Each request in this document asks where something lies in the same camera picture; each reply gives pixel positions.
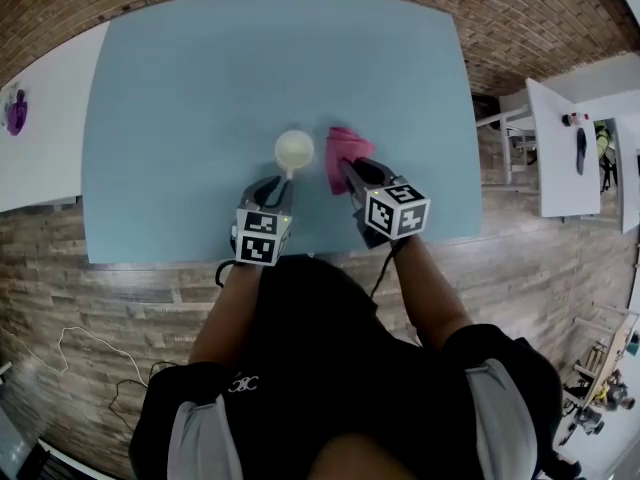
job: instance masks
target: white board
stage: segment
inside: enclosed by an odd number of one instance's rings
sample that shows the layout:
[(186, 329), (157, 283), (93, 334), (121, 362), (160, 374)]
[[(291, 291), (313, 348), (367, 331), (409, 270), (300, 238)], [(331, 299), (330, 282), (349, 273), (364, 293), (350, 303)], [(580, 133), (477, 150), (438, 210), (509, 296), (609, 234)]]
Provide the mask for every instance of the white board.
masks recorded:
[(626, 233), (640, 224), (640, 176), (634, 133), (623, 119), (616, 119), (614, 143), (618, 171), (618, 212), (620, 231)]
[(109, 24), (58, 46), (18, 74), (27, 121), (17, 137), (0, 128), (0, 212), (81, 194), (84, 122)]
[(551, 89), (527, 79), (527, 93), (538, 144), (540, 215), (566, 217), (600, 213), (600, 168), (593, 123), (584, 123), (587, 151), (583, 174), (576, 170), (578, 127), (562, 116), (576, 107)]

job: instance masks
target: pink cloth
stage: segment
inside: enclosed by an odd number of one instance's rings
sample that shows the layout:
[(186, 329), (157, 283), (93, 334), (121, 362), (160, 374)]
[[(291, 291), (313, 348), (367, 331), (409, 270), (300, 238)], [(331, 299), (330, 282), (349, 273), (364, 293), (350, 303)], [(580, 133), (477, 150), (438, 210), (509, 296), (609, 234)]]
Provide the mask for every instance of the pink cloth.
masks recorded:
[(325, 164), (327, 177), (334, 196), (344, 194), (349, 189), (340, 171), (340, 160), (346, 158), (353, 162), (357, 158), (372, 155), (376, 147), (349, 128), (330, 128), (327, 137)]

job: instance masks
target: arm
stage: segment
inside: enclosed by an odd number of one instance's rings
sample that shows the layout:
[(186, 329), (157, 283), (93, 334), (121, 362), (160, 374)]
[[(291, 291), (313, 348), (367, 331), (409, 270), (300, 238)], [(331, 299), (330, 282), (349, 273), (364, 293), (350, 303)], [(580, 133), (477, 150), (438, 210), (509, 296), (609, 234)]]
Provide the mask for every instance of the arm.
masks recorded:
[(441, 350), (447, 338), (472, 322), (418, 235), (395, 256), (402, 298), (409, 320), (422, 339)]
[(218, 363), (232, 370), (251, 327), (258, 300), (262, 267), (233, 266), (196, 338), (189, 364)]

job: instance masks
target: red brick wall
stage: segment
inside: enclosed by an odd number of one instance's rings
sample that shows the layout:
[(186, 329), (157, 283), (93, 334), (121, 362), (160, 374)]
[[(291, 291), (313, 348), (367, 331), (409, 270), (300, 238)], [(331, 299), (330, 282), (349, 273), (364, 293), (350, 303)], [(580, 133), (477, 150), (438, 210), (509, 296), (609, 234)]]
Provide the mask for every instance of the red brick wall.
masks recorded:
[[(0, 0), (0, 85), (73, 36), (166, 0)], [(638, 49), (623, 0), (409, 0), (453, 14), (472, 91), (513, 92), (543, 79)]]

